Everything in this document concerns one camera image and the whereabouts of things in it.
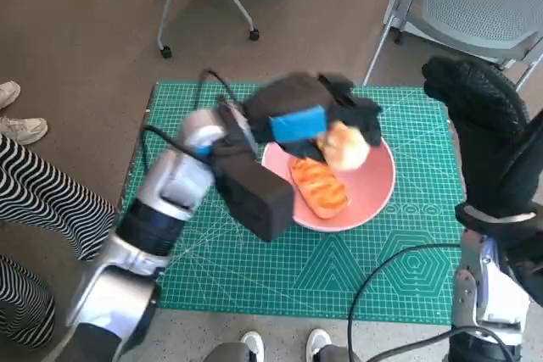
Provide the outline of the robot left hand blue tape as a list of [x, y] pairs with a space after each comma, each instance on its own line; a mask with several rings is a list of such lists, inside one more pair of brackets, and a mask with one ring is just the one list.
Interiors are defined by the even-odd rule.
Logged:
[[381, 144], [381, 107], [353, 93], [354, 83], [339, 74], [294, 72], [261, 86], [243, 103], [255, 141], [276, 142], [297, 158], [325, 158], [317, 137], [342, 122], [361, 132], [370, 147]]

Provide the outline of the robot right hand black glove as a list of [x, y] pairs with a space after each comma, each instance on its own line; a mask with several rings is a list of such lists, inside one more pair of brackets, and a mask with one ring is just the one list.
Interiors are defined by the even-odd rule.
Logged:
[[530, 118], [513, 82], [486, 63], [432, 57], [422, 74], [458, 135], [467, 204], [494, 218], [533, 213], [542, 116]]

